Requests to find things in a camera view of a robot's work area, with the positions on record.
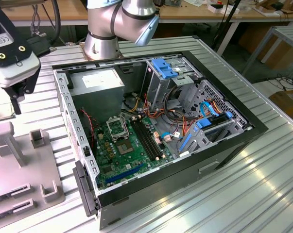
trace aluminum table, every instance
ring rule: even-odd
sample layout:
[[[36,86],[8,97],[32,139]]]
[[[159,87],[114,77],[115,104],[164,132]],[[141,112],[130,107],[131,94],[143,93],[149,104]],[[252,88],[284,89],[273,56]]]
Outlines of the aluminum table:
[[[263,50],[266,43],[269,41],[269,39],[273,36],[277,36],[277,41],[273,44],[271,49],[268,51],[268,53],[272,54],[276,47],[280,44],[280,42],[283,40],[287,42],[289,45],[293,47],[293,26],[286,26],[286,27],[271,27],[264,38],[259,43],[258,47],[254,50],[250,58],[248,59],[243,71],[241,72],[243,75],[248,71],[248,69],[251,67],[259,53]],[[292,77],[293,75],[293,69],[289,75],[289,77]]]
[[[124,56],[190,50],[269,128],[230,164],[102,232],[293,232],[293,121],[212,51],[193,37],[154,39],[148,46],[120,43]],[[16,134],[48,131],[66,200],[0,229],[7,232],[96,232],[86,217],[72,169],[74,155],[56,96],[51,65],[84,61],[79,46],[59,47],[41,59],[35,92],[26,95]]]

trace cardboard box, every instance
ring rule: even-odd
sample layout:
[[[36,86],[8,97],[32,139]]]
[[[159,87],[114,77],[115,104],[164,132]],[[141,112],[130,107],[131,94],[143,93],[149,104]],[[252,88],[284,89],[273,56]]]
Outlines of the cardboard box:
[[[290,10],[292,6],[293,6],[293,0],[285,0],[285,2],[283,3],[282,9]]]
[[[293,120],[293,90],[276,92],[269,99]]]

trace yellow wire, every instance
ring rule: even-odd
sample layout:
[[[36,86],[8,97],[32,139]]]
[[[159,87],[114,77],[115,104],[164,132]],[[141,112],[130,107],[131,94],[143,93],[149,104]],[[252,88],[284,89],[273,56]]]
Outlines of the yellow wire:
[[[130,113],[134,112],[137,109],[137,107],[138,107],[138,102],[139,102],[139,98],[137,98],[137,102],[136,102],[134,108],[131,109],[131,110],[128,110],[128,112],[130,112]]]

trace wire bundle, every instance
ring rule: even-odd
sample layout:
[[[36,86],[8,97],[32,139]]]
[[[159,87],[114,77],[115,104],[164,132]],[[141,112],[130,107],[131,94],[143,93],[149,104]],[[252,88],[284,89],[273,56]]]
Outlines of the wire bundle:
[[[94,132],[93,132],[93,129],[94,129],[94,127],[92,126],[92,121],[91,121],[91,120],[93,120],[93,121],[95,122],[96,126],[99,126],[99,125],[97,124],[96,119],[93,118],[92,116],[90,116],[85,110],[80,109],[80,111],[81,111],[83,114],[85,114],[86,117],[87,117],[88,120],[89,120],[89,124],[90,124],[90,127],[91,127],[91,148],[93,148],[93,139],[94,139]]]

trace ram slot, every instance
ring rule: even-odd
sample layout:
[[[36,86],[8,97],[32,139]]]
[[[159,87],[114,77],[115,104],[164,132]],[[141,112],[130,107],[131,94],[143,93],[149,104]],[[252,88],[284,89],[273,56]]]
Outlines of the ram slot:
[[[149,136],[149,132],[145,128],[144,124],[140,121],[132,121],[131,126],[146,150],[147,156],[151,161],[154,161],[156,157],[160,156],[160,151],[155,145],[155,142]]]

